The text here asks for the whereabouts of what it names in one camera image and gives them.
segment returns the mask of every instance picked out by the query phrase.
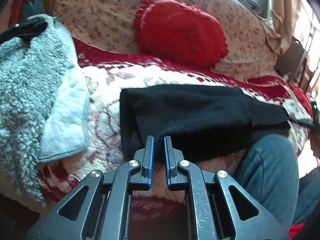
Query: metal bolt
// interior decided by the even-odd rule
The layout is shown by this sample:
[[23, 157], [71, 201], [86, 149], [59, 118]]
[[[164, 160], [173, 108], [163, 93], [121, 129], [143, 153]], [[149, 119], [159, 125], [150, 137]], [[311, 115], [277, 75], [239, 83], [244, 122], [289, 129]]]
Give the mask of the metal bolt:
[[139, 165], [139, 162], [137, 160], [131, 160], [129, 161], [129, 165], [131, 167], [135, 167], [135, 166], [138, 166]]
[[187, 160], [182, 160], [179, 162], [179, 164], [182, 167], [188, 167], [190, 165], [190, 162], [188, 162]]
[[220, 178], [225, 178], [226, 176], [228, 176], [228, 173], [226, 171], [218, 171], [217, 172], [217, 175], [220, 177]]
[[101, 172], [98, 170], [91, 171], [91, 173], [90, 173], [90, 176], [93, 178], [100, 177], [100, 175], [101, 175]]

